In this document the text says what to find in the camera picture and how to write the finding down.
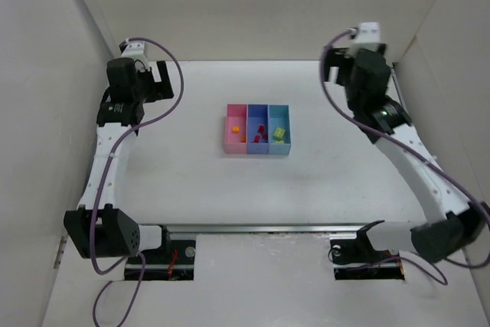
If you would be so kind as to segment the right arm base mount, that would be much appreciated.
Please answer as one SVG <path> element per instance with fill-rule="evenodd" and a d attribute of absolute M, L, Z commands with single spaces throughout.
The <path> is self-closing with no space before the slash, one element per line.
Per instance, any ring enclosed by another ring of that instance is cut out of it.
<path fill-rule="evenodd" d="M 354 238 L 330 240 L 328 259 L 334 265 L 335 280 L 405 280 L 403 264 L 389 250 L 375 250 L 367 232 L 383 221 L 364 225 Z"/>

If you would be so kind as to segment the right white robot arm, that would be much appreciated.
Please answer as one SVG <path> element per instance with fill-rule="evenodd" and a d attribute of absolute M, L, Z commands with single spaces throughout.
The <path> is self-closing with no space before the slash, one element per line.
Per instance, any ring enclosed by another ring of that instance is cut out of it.
<path fill-rule="evenodd" d="M 320 59 L 320 81 L 325 87 L 331 68 L 344 87 L 355 124 L 398 170 L 418 200 L 424 222 L 373 221 L 353 239 L 331 242 L 336 264 L 376 263 L 386 250 L 417 253 L 430 263 L 475 241 L 489 226 L 488 206 L 474 198 L 435 162 L 418 136 L 406 110 L 387 95 L 390 68 L 384 50 L 361 48 L 348 55 L 345 48 L 325 47 Z"/>

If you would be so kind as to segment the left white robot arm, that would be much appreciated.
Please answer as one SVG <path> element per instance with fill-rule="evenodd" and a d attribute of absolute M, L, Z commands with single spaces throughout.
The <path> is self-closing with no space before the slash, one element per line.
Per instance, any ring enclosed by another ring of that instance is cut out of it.
<path fill-rule="evenodd" d="M 64 227 L 84 259 L 130 258 L 163 249 L 163 225 L 138 224 L 119 205 L 129 154 L 138 138 L 144 105 L 174 96 L 168 67 L 151 67 L 143 57 L 119 57 L 106 65 L 109 86 L 96 116 L 96 151 L 77 208 L 66 211 Z"/>

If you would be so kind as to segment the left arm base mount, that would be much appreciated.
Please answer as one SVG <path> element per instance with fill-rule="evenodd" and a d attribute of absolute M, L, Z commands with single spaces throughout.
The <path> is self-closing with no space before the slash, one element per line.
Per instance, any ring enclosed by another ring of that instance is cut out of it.
<path fill-rule="evenodd" d="M 142 280 L 145 281 L 190 281 L 194 279 L 194 260 L 196 237 L 178 235 L 174 237 L 168 228 L 161 224 L 140 224 L 139 233 L 132 232 L 139 242 L 139 249 L 134 257 L 129 257 L 124 266 L 124 280 L 137 281 L 145 257 L 145 270 Z"/>

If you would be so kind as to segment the yellow-green lego block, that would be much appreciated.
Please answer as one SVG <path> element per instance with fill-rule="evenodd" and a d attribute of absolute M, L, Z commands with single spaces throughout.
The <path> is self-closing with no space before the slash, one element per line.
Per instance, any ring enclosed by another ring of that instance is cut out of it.
<path fill-rule="evenodd" d="M 286 136 L 286 129 L 282 127 L 276 127 L 274 133 L 273 133 L 273 138 L 276 141 L 283 141 Z"/>

